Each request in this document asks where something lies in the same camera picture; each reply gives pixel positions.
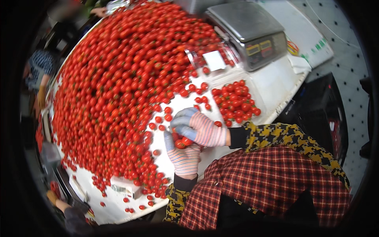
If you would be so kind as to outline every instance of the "person in patterned shirt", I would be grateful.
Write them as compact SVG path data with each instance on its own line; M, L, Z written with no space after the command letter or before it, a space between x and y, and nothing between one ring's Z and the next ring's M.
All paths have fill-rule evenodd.
M295 124L217 127L196 108L186 108L170 127L194 143L177 149L164 132L175 167L164 221L191 230L259 220L333 227L348 210L349 180L340 164ZM214 160L197 182L199 145L242 149Z
M46 88L57 71L58 60L49 51L36 50L25 64L23 78L37 96L38 106L45 107Z

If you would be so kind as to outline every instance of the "tiled floor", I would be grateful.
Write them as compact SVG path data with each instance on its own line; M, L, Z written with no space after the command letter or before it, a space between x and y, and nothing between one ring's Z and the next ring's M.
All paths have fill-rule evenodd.
M343 170L350 180L351 194L355 195L367 165L367 160L359 156L359 150L368 142L369 98L359 83L360 79L368 76L365 59L352 27L334 1L291 0L291 2L316 25L334 51L334 58L313 69L307 81L312 81L330 71L336 79L349 132L349 149ZM322 22L349 44L336 37Z

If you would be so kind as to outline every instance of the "white table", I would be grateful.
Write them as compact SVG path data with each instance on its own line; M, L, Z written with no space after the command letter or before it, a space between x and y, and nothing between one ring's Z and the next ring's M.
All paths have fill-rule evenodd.
M198 78L192 79L193 83L197 87L199 87L200 84L204 81L204 75L200 72L200 70L198 70L198 73L200 76ZM252 80L255 83L257 90L260 93L263 102L266 106L266 113L260 115L262 116L262 119L260 119L261 124L267 124L272 123L275 120L275 118L281 113L281 111L285 108L285 106L292 99L292 97L295 95L295 93L305 80L307 73L296 75L292 70L291 64L287 56L283 56L282 58L270 63L269 65L255 72L250 73L250 76L252 77ZM58 84L55 83L54 86L47 93L47 98L50 92L56 92L57 88ZM183 108L192 107L194 104L194 98L197 96L198 95L196 93L192 93L187 99L184 99L180 95L176 95L176 97L168 105L171 108L173 108L173 116ZM210 90L204 93L203 96L212 98ZM222 121L221 114L218 111L217 105L215 104L214 100L211 99L209 104L212 106L212 108L214 108L213 112L207 111L204 108L204 104L200 105L201 111L214 121ZM165 104L162 104L161 106L163 109L166 107ZM162 115L163 112L155 113L154 117ZM163 125L168 127L169 123L165 121ZM155 164L157 164L158 166L157 172L164 172L166 177L171 177L171 179L173 179L174 166L172 165L165 151L162 131L157 130L154 132L153 143L150 146L150 150L153 151L155 149L161 150L162 153L155 161ZM219 159L222 156L227 155L233 151L234 150L229 149L229 147L205 149L205 151L200 154L201 162L199 163L199 180L203 178L202 176L206 167L208 167L208 165L213 160ZM146 196L142 196L137 200L132 200L131 198L129 198L130 202L124 203L122 199L125 196L111 190L110 187L107 187L107 197L104 198L102 197L101 192L94 185L92 185L91 177L93 175L89 171L77 167L76 172L73 172L71 169L68 168L67 173L70 177L72 177L72 175L75 175L77 177L77 182L80 184L82 190L87 192L87 195L89 197L88 204L91 206L95 214L94 220L98 224L123 223L130 220L134 220L148 213L151 213L161 207L166 206L168 202L168 199L154 198L155 205L153 207L149 207L147 205L148 200ZM101 201L103 201L106 204L105 207L100 206ZM139 210L138 206L141 204L145 205L147 208L145 210ZM126 207L133 208L135 210L135 213L126 213L124 210Z

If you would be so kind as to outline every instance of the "striped glove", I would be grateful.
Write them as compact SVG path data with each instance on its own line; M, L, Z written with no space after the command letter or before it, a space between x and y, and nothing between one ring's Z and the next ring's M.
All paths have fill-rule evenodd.
M194 141L195 143L208 146L225 146L227 128L217 127L214 122L196 108L185 108L179 111L170 126L176 132Z
M164 131L163 136L167 154L174 164L176 175L187 176L197 174L199 170L200 147L193 143L185 149L177 149L170 132Z

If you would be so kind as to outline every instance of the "white paper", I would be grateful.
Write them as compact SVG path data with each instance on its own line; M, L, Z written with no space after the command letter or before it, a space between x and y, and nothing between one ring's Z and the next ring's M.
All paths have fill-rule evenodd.
M220 52L212 51L209 53L203 54L205 61L207 62L208 68L211 72L216 71L218 69L225 69L226 64L224 59L222 58Z

